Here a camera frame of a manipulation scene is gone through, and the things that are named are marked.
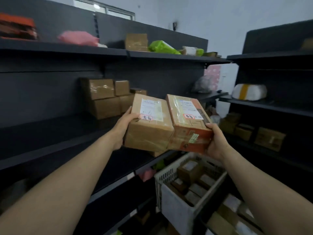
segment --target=red sticker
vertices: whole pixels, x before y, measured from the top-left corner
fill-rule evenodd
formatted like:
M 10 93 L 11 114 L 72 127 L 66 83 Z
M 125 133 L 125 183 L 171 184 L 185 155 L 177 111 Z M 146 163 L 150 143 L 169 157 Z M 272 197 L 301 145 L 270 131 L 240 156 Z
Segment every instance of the red sticker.
M 149 120 L 149 121 L 153 120 L 153 118 L 150 115 L 144 115 L 144 114 L 140 114 L 140 118 L 143 120 Z
M 191 114 L 183 114 L 186 119 L 195 119 L 195 117 Z

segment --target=white plastic basket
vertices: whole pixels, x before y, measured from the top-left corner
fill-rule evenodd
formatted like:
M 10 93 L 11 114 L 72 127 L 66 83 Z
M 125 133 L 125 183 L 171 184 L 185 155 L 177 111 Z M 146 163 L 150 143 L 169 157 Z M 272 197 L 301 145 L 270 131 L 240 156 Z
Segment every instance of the white plastic basket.
M 194 207 L 189 206 L 165 185 L 165 183 L 172 182 L 177 178 L 177 168 L 190 158 L 196 159 L 204 166 L 206 172 L 218 178 Z M 181 235 L 190 235 L 192 234 L 195 217 L 224 181 L 226 175 L 227 173 L 220 162 L 209 157 L 200 156 L 197 153 L 187 153 L 154 175 L 157 206 Z

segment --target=hand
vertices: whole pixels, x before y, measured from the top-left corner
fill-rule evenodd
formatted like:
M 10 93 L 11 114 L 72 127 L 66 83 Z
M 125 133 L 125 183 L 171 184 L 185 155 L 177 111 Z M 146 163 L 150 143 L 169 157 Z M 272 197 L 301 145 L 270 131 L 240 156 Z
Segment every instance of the hand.
M 118 150 L 123 145 L 123 137 L 126 133 L 129 122 L 135 118 L 139 118 L 139 113 L 131 113 L 131 107 L 117 121 L 113 129 L 109 131 L 113 141 L 113 150 Z
M 214 137 L 212 142 L 210 143 L 207 149 L 207 155 L 223 162 L 224 155 L 231 147 L 221 129 L 217 126 L 217 124 L 205 124 L 209 129 L 212 129 L 214 132 Z

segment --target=yellow tape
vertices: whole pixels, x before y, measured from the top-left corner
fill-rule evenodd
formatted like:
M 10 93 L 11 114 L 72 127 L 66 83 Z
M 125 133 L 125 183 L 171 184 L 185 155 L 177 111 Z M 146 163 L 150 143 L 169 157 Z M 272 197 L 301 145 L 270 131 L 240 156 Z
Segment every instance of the yellow tape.
M 246 99 L 249 86 L 250 86 L 250 84 L 243 84 L 242 85 L 241 90 L 240 90 L 240 95 L 239 95 L 240 100 Z

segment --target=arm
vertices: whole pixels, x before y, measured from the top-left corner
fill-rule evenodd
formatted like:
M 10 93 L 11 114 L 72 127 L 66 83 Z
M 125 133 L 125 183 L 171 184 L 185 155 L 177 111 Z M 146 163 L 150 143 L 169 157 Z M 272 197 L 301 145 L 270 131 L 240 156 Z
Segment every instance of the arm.
M 208 155 L 221 161 L 265 234 L 313 234 L 313 204 L 253 166 L 226 141 L 216 124 Z
M 128 123 L 139 117 L 130 111 L 3 213 L 1 234 L 72 234 L 112 151 L 122 146 Z

